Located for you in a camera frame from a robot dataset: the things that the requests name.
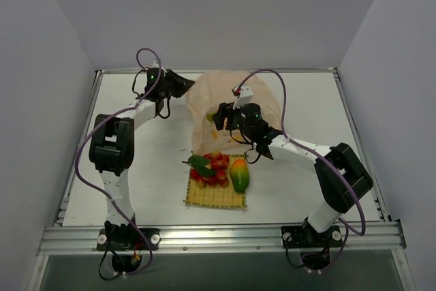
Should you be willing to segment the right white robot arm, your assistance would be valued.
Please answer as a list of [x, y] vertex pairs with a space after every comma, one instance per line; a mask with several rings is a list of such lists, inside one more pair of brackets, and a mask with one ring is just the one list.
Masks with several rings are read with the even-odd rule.
[[371, 191], [373, 180], [348, 144], [323, 146], [290, 140], [262, 118], [260, 106], [254, 103], [240, 108], [233, 103], [221, 103], [211, 120], [218, 130], [239, 131], [261, 156], [289, 162], [316, 174], [324, 200], [305, 220], [302, 236], [308, 244], [320, 244], [333, 223], [353, 206], [363, 215], [359, 200]]

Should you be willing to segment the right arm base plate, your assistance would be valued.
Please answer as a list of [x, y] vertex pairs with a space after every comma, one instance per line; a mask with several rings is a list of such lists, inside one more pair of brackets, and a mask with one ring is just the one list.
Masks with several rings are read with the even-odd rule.
[[343, 237], [340, 228], [333, 225], [323, 233], [317, 233], [310, 225], [281, 227], [282, 243], [288, 249], [323, 249], [340, 247]]

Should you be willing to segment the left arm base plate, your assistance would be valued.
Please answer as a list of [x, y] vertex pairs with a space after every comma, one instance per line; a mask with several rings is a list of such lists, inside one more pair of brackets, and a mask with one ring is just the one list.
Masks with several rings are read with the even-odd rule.
[[115, 226], [110, 232], [103, 228], [99, 231], [95, 249], [97, 251], [105, 250], [108, 241], [110, 241], [110, 249], [115, 251], [158, 250], [160, 243], [159, 229], [141, 228], [140, 231], [146, 237], [148, 243], [131, 226]]

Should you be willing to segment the green fake pear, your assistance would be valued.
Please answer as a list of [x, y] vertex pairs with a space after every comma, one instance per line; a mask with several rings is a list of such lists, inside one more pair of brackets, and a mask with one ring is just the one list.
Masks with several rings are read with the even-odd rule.
[[214, 117], [215, 117], [216, 114], [217, 114], [217, 112], [210, 112], [210, 113], [207, 113], [207, 114], [206, 114], [206, 120], [207, 120], [208, 122], [214, 124], [214, 123], [215, 123], [215, 119], [214, 119]]

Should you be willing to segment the translucent orange plastic bag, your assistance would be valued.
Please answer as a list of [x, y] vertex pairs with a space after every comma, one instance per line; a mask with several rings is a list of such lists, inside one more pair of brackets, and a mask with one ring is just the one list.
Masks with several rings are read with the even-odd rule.
[[[192, 150], [204, 155], [220, 150], [242, 153], [249, 146], [249, 132], [241, 133], [240, 108], [234, 94], [247, 76], [246, 71], [213, 70], [201, 74], [186, 94], [186, 105], [193, 119]], [[277, 96], [262, 79], [263, 74], [252, 76], [244, 85], [253, 93], [250, 102], [260, 107], [260, 116], [275, 129], [281, 128], [281, 108]]]

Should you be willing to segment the red fake fruit bunch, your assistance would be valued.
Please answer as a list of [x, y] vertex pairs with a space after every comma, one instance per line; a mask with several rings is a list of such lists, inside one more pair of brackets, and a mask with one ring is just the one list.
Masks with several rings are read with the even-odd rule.
[[205, 155], [191, 155], [184, 164], [189, 166], [189, 178], [197, 187], [226, 188], [229, 186], [228, 168], [230, 157], [221, 151], [213, 151]]

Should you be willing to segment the fake mango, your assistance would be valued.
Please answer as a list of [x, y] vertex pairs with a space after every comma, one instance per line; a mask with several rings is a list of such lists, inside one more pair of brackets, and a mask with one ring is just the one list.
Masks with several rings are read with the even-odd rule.
[[230, 178], [236, 193], [244, 193], [249, 186], [250, 176], [246, 161], [235, 160], [230, 166]]

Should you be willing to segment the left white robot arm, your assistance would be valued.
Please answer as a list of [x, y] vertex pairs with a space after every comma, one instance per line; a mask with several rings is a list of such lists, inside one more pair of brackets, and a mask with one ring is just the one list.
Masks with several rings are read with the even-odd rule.
[[134, 91], [135, 101], [129, 110], [110, 118], [99, 114], [95, 133], [91, 136], [89, 160], [94, 164], [104, 184], [107, 227], [115, 228], [113, 242], [121, 249], [131, 249], [137, 242], [135, 213], [129, 197], [128, 175], [134, 161], [135, 131], [145, 122], [169, 116], [161, 114], [171, 98], [184, 96], [195, 82], [170, 69], [146, 68], [144, 91]]

